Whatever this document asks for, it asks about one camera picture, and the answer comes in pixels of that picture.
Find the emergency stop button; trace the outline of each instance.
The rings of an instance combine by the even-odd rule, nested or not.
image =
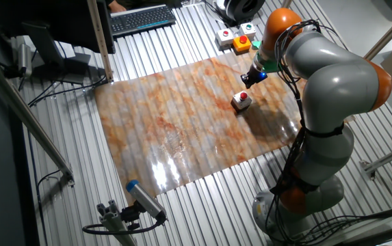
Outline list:
[[[245,35],[239,37],[239,42],[241,42],[242,44],[245,44],[247,40],[248,40],[248,37],[246,37]]]
[[[232,44],[237,52],[248,51],[252,45],[246,35],[234,38]]]
[[[242,93],[239,95],[239,99],[242,100],[242,101],[244,101],[247,97],[248,97],[248,94],[245,93],[245,92],[242,92]]]

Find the metal bracket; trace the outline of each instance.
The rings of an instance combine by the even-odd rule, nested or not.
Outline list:
[[[365,160],[359,161],[361,168],[365,171],[366,175],[369,177],[370,180],[375,180],[376,178],[376,170],[372,172],[366,172],[367,168],[371,166],[371,163]]]
[[[75,185],[74,178],[71,178],[70,180],[68,180],[68,186],[73,187],[74,185]]]
[[[97,205],[97,210],[102,217],[99,217],[100,222],[111,232],[127,231],[127,226],[122,222],[120,216],[120,209],[115,203],[115,200],[109,201],[109,206],[105,207],[103,204]],[[122,245],[136,246],[136,240],[131,235],[114,235],[115,238]]]

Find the red button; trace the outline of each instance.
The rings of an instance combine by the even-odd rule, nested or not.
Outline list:
[[[240,100],[245,100],[247,97],[248,97],[248,94],[245,93],[245,92],[242,92],[242,93],[239,95],[239,99],[240,99]]]
[[[241,42],[242,44],[245,44],[247,41],[248,41],[248,37],[246,36],[239,37],[239,42]]]

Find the metal rail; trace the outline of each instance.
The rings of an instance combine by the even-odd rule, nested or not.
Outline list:
[[[24,123],[28,130],[33,134],[38,143],[42,146],[51,160],[57,165],[61,172],[70,181],[70,185],[74,184],[73,171],[67,165],[66,161],[56,148],[50,137],[40,125],[39,121],[34,117],[30,108],[22,99],[18,90],[8,81],[0,69],[0,93],[7,101],[9,106],[14,110],[15,114]]]
[[[390,42],[390,40],[392,40],[392,27],[372,47],[372,49],[364,56],[364,58],[369,61],[372,60]]]
[[[377,161],[373,162],[372,164],[368,164],[364,166],[364,170],[366,174],[371,174],[374,172],[377,168],[382,167],[383,165],[386,165],[387,163],[392,161],[392,152],[388,153],[384,157],[378,159]]]
[[[281,8],[289,8],[292,1],[293,0],[284,0],[283,4],[280,7]]]

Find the orange marble pattern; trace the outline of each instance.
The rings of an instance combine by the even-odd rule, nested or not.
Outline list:
[[[230,104],[246,89],[239,76],[253,55],[229,53],[95,89],[124,187],[138,179],[158,195],[293,141],[299,113],[275,74],[247,90],[247,111],[237,115]]]

